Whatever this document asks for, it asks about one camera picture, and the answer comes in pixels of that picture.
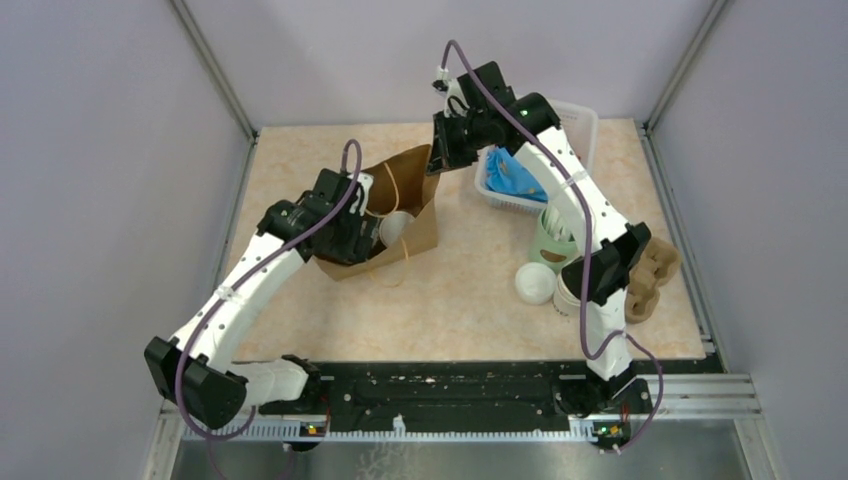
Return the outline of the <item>brown paper bag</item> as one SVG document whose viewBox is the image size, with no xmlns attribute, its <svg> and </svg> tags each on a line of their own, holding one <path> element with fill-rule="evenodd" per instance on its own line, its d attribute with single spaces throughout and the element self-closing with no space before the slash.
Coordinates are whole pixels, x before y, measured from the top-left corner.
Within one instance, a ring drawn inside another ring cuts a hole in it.
<svg viewBox="0 0 848 480">
<path fill-rule="evenodd" d="M 426 173 L 431 149 L 418 145 L 364 170 L 373 179 L 365 208 L 376 221 L 372 246 L 367 259 L 354 265 L 319 259 L 318 267 L 329 278 L 375 277 L 379 268 L 406 263 L 438 246 L 435 193 L 440 177 Z"/>
</svg>

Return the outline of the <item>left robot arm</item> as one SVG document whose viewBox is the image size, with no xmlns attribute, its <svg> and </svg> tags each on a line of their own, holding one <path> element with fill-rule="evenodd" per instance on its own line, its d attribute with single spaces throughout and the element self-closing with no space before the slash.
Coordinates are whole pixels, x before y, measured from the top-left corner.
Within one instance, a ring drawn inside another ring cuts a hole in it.
<svg viewBox="0 0 848 480">
<path fill-rule="evenodd" d="M 154 337 L 144 358 L 160 395 L 218 430 L 241 410 L 284 402 L 297 413 L 319 404 L 317 368 L 294 355 L 239 363 L 233 357 L 274 294 L 310 259 L 364 262 L 378 220 L 367 213 L 373 175 L 320 171 L 312 189 L 266 210 L 236 266 L 195 316 L 169 337 Z"/>
</svg>

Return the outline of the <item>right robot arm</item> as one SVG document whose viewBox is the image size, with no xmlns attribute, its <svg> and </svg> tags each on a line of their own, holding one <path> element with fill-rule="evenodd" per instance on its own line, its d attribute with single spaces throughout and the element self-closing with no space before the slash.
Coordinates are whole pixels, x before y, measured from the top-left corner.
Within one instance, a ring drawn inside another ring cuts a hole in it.
<svg viewBox="0 0 848 480">
<path fill-rule="evenodd" d="M 625 304 L 630 272 L 650 238 L 608 201 L 577 158 L 548 100 L 539 93 L 516 97 L 498 64 L 488 62 L 457 78 L 440 66 L 433 88 L 445 99 L 433 116 L 429 175 L 472 165 L 479 150 L 504 148 L 539 183 L 547 204 L 564 220 L 578 257 L 560 277 L 580 300 L 579 329 L 586 359 L 586 397 L 612 412 L 635 379 L 626 339 Z"/>
</svg>

